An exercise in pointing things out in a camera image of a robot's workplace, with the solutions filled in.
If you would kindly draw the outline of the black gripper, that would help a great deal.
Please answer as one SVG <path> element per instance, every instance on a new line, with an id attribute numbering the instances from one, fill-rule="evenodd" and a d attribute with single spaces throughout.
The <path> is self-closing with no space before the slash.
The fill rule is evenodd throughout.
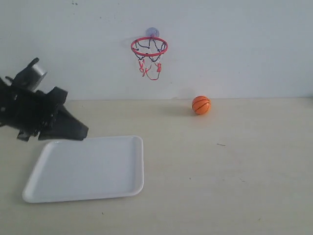
<path id="1" fill-rule="evenodd" d="M 34 58 L 22 71 L 12 78 L 0 80 L 0 126 L 19 131 L 17 139 L 29 141 L 38 136 L 44 140 L 82 141 L 89 128 L 76 119 L 63 105 L 67 91 L 54 87 L 50 92 L 37 90 L 47 72 Z"/>

